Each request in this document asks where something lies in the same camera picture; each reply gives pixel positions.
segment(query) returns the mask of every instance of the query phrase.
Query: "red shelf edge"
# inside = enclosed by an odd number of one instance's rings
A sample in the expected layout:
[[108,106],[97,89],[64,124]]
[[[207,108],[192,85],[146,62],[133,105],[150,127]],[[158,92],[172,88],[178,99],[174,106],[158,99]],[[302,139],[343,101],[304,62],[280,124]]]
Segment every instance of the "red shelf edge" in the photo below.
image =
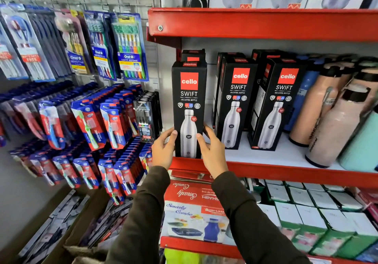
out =
[[[378,173],[227,162],[238,177],[378,188]],[[173,157],[172,170],[207,172],[202,159]]]
[[150,35],[162,38],[378,41],[371,9],[150,8],[148,19]]
[[[215,255],[233,259],[243,259],[236,246],[225,245],[222,243],[211,243],[200,240],[191,240],[178,237],[162,236],[160,238],[160,247],[171,248],[183,251],[189,251],[200,254]],[[330,258],[321,256],[307,255],[311,258],[325,259],[332,261],[332,264],[362,264],[363,262]]]

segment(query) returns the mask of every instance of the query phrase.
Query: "shelf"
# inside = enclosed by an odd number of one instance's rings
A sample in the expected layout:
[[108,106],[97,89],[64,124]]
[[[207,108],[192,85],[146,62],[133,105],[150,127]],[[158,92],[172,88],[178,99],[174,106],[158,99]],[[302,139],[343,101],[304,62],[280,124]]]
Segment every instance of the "shelf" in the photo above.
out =
[[[160,238],[160,247],[172,248],[183,251],[190,251],[195,253],[216,255],[221,257],[242,259],[239,250],[236,246],[224,245],[221,243],[211,243],[199,240],[190,240],[177,237],[162,236]],[[332,264],[362,264],[363,262],[351,261],[340,258],[329,258],[319,256],[309,256],[315,259],[324,259],[331,261]]]
[[[226,150],[228,169],[239,177],[378,188],[378,173],[346,171],[337,162],[328,169],[316,168],[305,158],[307,148],[294,145],[283,133],[274,152],[252,150],[247,133],[238,150]],[[171,169],[207,172],[201,159],[174,157]]]
[[150,8],[147,39],[181,48],[181,37],[377,42],[378,10]]

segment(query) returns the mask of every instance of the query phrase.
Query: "person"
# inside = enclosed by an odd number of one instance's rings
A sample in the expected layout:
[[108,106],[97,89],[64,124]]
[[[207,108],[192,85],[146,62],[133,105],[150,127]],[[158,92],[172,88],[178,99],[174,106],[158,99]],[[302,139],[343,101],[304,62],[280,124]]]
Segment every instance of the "person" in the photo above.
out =
[[[236,175],[228,171],[224,144],[211,128],[197,140],[203,162],[214,181],[211,188],[224,208],[235,243],[247,264],[310,264],[270,219],[257,206],[254,197]],[[112,244],[105,264],[159,263],[158,242],[164,210],[164,193],[170,184],[167,170],[172,164],[177,131],[163,132],[152,145],[152,164],[138,188],[133,206],[117,239]]]

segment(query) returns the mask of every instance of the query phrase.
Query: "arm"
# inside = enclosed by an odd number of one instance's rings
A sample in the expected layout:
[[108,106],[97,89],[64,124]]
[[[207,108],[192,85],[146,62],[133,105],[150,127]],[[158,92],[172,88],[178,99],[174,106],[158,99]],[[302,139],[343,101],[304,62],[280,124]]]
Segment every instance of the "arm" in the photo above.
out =
[[310,263],[262,212],[233,172],[221,173],[211,187],[230,220],[231,233],[247,263]]
[[159,263],[159,232],[164,193],[170,183],[167,169],[172,163],[177,131],[165,131],[152,145],[153,166],[134,197],[133,207],[112,244],[105,264]]

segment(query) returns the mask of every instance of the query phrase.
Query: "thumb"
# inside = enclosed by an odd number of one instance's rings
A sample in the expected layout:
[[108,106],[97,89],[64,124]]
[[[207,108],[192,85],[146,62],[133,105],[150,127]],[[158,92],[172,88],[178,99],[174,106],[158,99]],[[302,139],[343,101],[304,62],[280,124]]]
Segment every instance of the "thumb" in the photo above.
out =
[[167,142],[166,144],[166,147],[169,147],[172,149],[172,151],[175,149],[175,140],[177,138],[177,131],[174,130],[171,134],[170,134],[170,137],[169,137],[169,141]]
[[206,151],[208,151],[208,147],[206,146],[205,139],[203,138],[201,133],[198,133],[197,135],[197,141],[200,144],[201,153],[204,154]]

